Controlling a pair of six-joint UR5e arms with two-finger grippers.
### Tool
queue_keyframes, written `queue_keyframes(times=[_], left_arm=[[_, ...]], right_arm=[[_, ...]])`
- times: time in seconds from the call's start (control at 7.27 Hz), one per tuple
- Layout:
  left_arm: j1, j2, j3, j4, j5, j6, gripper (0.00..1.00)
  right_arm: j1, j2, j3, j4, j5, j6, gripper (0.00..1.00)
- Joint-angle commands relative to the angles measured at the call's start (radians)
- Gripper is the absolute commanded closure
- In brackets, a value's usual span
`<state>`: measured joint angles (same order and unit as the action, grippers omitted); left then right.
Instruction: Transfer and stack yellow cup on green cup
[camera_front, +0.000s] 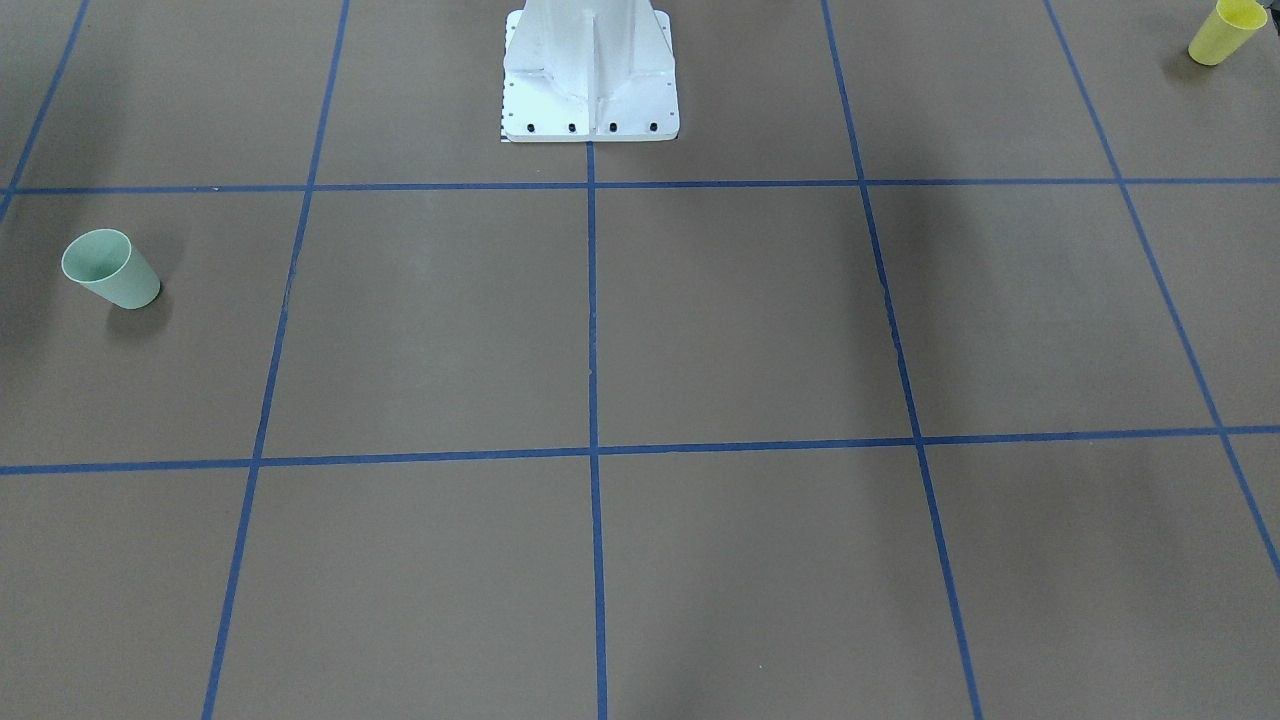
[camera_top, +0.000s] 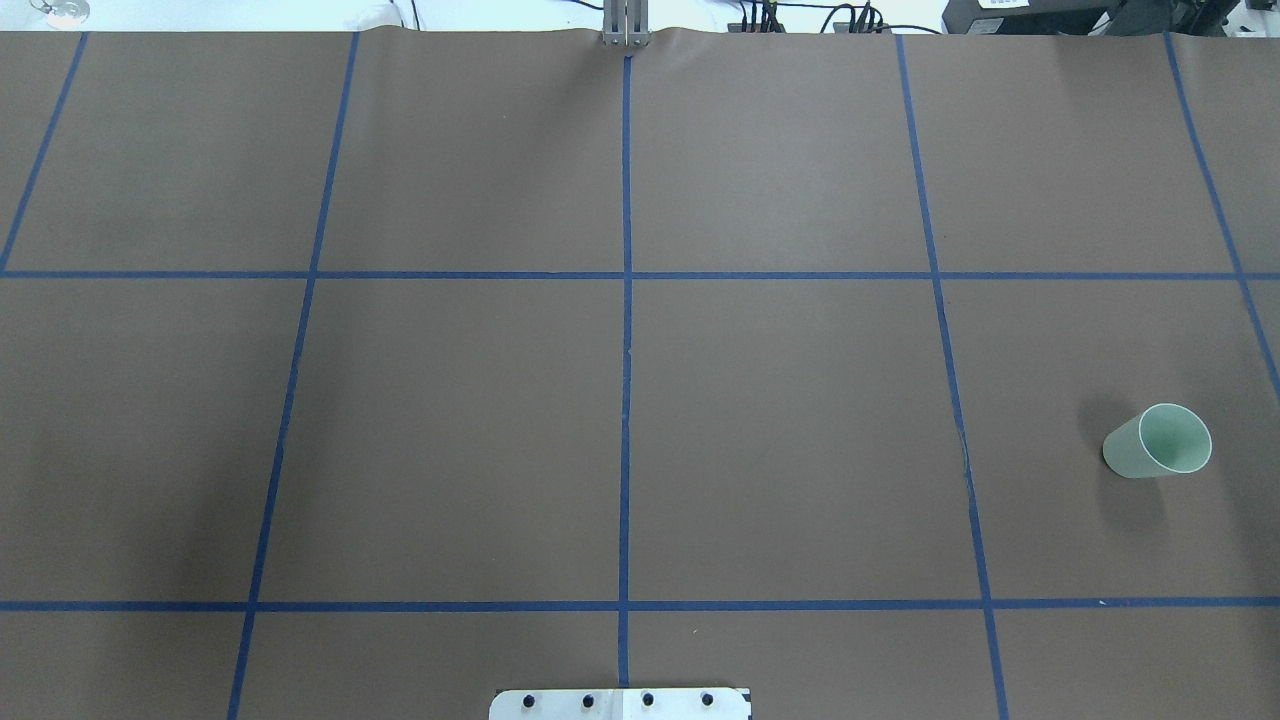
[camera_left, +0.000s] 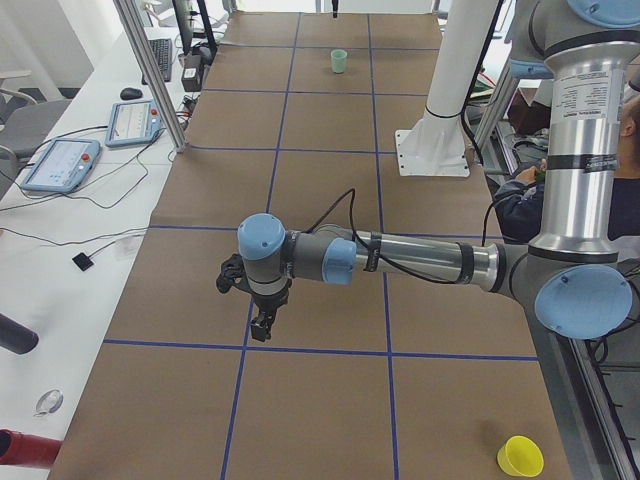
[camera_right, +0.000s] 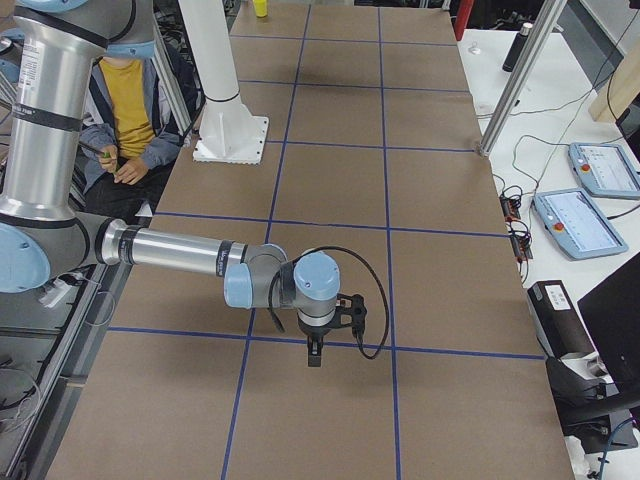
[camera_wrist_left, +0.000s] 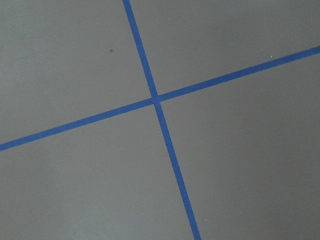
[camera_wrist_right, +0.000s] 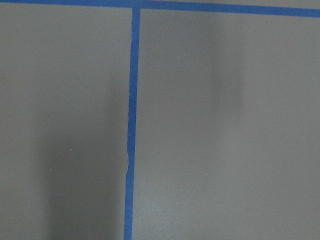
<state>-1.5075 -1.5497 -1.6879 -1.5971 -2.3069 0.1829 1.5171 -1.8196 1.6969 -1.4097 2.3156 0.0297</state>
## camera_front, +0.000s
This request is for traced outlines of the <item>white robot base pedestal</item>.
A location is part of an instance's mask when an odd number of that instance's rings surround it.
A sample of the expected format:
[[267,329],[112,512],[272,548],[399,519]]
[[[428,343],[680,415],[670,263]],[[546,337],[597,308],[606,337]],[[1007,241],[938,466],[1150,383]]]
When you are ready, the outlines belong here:
[[526,1],[506,17],[500,137],[634,143],[678,137],[669,14],[649,1]]

